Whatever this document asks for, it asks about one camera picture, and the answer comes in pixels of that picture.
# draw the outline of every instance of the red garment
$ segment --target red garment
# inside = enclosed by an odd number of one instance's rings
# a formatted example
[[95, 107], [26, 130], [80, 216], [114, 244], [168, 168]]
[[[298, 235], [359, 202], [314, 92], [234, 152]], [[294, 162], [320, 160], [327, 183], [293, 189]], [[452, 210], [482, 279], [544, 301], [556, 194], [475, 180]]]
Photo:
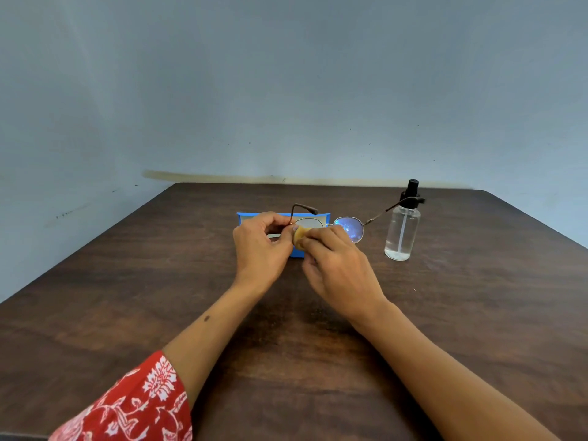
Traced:
[[99, 400], [63, 424], [50, 441], [191, 441], [184, 387], [161, 351], [125, 374]]

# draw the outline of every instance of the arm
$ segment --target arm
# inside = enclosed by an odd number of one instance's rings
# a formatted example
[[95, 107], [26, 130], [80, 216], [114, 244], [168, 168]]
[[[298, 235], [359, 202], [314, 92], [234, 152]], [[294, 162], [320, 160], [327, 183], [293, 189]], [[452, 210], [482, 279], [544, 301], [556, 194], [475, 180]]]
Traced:
[[557, 439], [390, 303], [367, 257], [342, 228], [311, 229], [301, 245], [313, 289], [382, 354], [444, 439]]
[[[190, 409], [231, 336], [282, 273], [297, 226], [265, 212], [233, 231], [233, 285], [196, 321], [128, 372], [99, 400], [58, 428], [51, 440], [192, 439]], [[282, 231], [271, 242], [267, 234]]]

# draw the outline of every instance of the transparent spray bottle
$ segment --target transparent spray bottle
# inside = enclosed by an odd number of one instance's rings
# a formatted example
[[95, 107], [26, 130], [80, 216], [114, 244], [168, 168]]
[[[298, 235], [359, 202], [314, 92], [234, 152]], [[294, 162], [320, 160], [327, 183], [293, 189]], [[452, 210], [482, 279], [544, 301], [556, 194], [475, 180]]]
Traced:
[[[419, 182], [416, 179], [408, 181], [408, 186], [401, 194], [401, 201], [418, 194]], [[386, 237], [384, 253], [388, 258], [397, 261], [408, 260], [412, 245], [415, 242], [416, 228], [419, 225], [420, 212], [418, 199], [407, 199], [401, 206], [392, 210], [392, 222]]]

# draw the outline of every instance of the wooden table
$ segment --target wooden table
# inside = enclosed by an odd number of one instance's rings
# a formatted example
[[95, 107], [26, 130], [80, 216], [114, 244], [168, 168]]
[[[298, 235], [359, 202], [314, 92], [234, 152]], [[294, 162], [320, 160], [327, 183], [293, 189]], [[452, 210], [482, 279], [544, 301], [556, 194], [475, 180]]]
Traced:
[[[0, 304], [0, 432], [50, 433], [231, 285], [235, 212], [367, 219], [401, 189], [176, 184]], [[588, 437], [588, 251], [487, 192], [422, 189], [412, 257], [389, 215], [359, 247], [435, 343], [563, 439]], [[193, 411], [198, 439], [435, 439], [301, 260], [240, 326]]]

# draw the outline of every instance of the blue eyeglass case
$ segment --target blue eyeglass case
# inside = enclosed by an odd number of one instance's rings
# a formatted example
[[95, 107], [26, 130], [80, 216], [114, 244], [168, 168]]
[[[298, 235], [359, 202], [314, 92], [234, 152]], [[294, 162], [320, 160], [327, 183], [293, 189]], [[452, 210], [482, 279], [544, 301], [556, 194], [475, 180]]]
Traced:
[[[239, 226], [243, 223], [243, 221], [248, 220], [255, 215], [259, 215], [260, 212], [237, 212], [237, 216], [239, 217]], [[290, 216], [289, 213], [280, 213], [280, 215]], [[311, 213], [295, 213], [294, 216], [296, 217], [304, 217], [304, 218], [316, 218], [323, 224], [327, 224], [330, 220], [330, 213], [320, 213], [318, 215], [313, 215]], [[304, 252], [298, 251], [298, 249], [294, 248], [292, 253], [290, 254], [292, 258], [304, 258]]]

